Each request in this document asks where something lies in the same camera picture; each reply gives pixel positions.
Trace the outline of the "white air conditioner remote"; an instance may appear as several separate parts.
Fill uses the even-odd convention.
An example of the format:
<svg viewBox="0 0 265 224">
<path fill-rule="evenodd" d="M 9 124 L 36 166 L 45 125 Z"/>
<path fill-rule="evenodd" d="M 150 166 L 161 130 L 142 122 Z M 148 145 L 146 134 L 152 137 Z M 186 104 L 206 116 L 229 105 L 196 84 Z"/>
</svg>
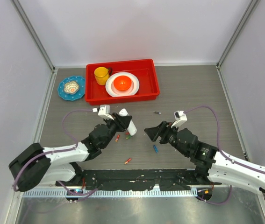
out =
<svg viewBox="0 0 265 224">
<path fill-rule="evenodd" d="M 129 113 L 127 112 L 125 108 L 123 108 L 119 111 L 119 115 L 122 117 L 125 117 L 125 116 L 129 116 Z M 130 134 L 130 136 L 134 136 L 137 133 L 137 128 L 132 120 L 129 123 L 127 131 Z"/>
</svg>

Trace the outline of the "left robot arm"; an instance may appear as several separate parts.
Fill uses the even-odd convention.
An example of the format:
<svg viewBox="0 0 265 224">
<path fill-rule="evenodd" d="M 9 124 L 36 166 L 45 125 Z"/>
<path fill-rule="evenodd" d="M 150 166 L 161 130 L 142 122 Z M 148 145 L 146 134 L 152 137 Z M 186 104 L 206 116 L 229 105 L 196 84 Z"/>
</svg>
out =
<svg viewBox="0 0 265 224">
<path fill-rule="evenodd" d="M 101 154 L 117 132 L 124 132 L 132 121 L 131 115 L 121 116 L 112 113 L 105 124 L 98 124 L 81 141 L 64 147 L 42 147 L 33 143 L 20 153 L 9 164 L 9 170 L 14 178 L 13 190 L 26 192 L 41 183 L 52 168 L 70 165 L 66 181 L 72 186 L 82 182 L 82 174 L 73 167 L 74 162 L 90 161 Z"/>
</svg>

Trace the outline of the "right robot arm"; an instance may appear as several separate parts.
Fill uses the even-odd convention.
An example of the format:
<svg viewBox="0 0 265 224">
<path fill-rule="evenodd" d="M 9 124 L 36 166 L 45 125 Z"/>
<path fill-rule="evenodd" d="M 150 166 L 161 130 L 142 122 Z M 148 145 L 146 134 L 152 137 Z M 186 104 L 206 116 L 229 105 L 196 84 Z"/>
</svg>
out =
<svg viewBox="0 0 265 224">
<path fill-rule="evenodd" d="M 265 167 L 244 161 L 217 147 L 198 140 L 187 128 L 178 130 L 163 121 L 144 132 L 151 141 L 170 144 L 195 165 L 194 180 L 198 184 L 221 183 L 232 185 L 257 195 L 265 200 Z"/>
</svg>

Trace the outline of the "white plate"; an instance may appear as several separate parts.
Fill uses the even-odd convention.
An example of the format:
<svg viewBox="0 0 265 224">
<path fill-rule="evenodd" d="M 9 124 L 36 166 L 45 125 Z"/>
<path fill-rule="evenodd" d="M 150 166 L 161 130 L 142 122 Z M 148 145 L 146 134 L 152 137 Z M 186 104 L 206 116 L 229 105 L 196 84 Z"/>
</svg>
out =
<svg viewBox="0 0 265 224">
<path fill-rule="evenodd" d="M 105 84 L 105 89 L 111 97 L 133 96 L 139 87 L 139 80 L 129 72 L 117 72 L 111 75 Z"/>
</svg>

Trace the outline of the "orange bowl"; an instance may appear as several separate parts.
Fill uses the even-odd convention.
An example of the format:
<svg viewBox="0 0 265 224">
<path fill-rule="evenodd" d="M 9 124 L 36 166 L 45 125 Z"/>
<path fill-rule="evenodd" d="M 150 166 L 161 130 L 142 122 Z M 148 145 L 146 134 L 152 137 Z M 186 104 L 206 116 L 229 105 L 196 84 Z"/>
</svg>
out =
<svg viewBox="0 0 265 224">
<path fill-rule="evenodd" d="M 118 91 L 127 91 L 132 86 L 132 81 L 128 76 L 118 76 L 113 81 L 114 87 Z"/>
</svg>

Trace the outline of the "yellow mug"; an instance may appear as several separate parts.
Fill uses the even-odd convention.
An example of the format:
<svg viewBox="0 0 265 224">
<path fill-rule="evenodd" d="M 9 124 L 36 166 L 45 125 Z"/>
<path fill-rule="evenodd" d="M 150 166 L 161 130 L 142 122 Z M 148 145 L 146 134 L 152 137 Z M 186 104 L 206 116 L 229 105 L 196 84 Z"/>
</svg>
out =
<svg viewBox="0 0 265 224">
<path fill-rule="evenodd" d="M 96 68 L 94 71 L 94 76 L 97 84 L 105 85 L 112 71 L 113 71 L 112 68 L 105 68 L 105 67 Z"/>
</svg>

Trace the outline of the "red plastic tray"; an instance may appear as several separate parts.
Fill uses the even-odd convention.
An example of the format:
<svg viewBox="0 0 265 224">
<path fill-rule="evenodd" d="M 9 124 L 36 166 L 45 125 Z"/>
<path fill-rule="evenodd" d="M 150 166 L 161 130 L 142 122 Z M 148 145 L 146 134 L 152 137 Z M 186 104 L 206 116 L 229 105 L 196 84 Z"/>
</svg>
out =
<svg viewBox="0 0 265 224">
<path fill-rule="evenodd" d="M 110 72 L 104 85 L 97 82 L 96 72 Z M 91 105 L 155 100 L 160 88 L 152 59 L 138 59 L 86 66 L 85 100 Z"/>
</svg>

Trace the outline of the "blue dotted plate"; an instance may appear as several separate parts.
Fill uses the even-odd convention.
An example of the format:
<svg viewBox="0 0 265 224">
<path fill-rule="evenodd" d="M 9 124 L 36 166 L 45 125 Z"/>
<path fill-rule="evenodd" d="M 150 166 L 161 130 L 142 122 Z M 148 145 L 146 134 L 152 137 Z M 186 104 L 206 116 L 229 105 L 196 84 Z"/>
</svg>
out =
<svg viewBox="0 0 265 224">
<path fill-rule="evenodd" d="M 73 94 L 66 94 L 64 92 L 64 84 L 70 81 L 76 81 L 79 84 L 79 90 Z M 75 100 L 79 100 L 81 98 L 83 98 L 83 96 L 85 95 L 85 89 L 86 89 L 86 80 L 85 78 L 83 78 L 82 76 L 70 76 L 65 78 L 58 86 L 58 95 L 60 98 L 62 98 L 63 100 L 66 101 L 75 101 Z"/>
</svg>

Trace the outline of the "small patterned bowl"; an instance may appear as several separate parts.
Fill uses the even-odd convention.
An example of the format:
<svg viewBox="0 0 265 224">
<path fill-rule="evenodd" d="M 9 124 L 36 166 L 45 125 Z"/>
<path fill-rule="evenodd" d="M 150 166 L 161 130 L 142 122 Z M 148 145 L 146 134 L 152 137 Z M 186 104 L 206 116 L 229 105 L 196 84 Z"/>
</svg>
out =
<svg viewBox="0 0 265 224">
<path fill-rule="evenodd" d="M 76 81 L 70 81 L 64 84 L 64 92 L 73 95 L 79 90 L 79 84 Z"/>
</svg>

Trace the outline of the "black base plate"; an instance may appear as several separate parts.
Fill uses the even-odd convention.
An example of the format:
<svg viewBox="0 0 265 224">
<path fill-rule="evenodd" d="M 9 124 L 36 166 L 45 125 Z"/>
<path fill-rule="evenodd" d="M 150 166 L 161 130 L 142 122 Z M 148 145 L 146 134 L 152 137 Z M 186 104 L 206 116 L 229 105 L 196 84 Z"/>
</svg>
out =
<svg viewBox="0 0 265 224">
<path fill-rule="evenodd" d="M 106 191 L 150 191 L 157 184 L 161 191 L 173 191 L 189 190 L 191 185 L 208 186 L 212 182 L 197 180 L 193 169 L 104 169 L 81 171 L 63 184 Z"/>
</svg>

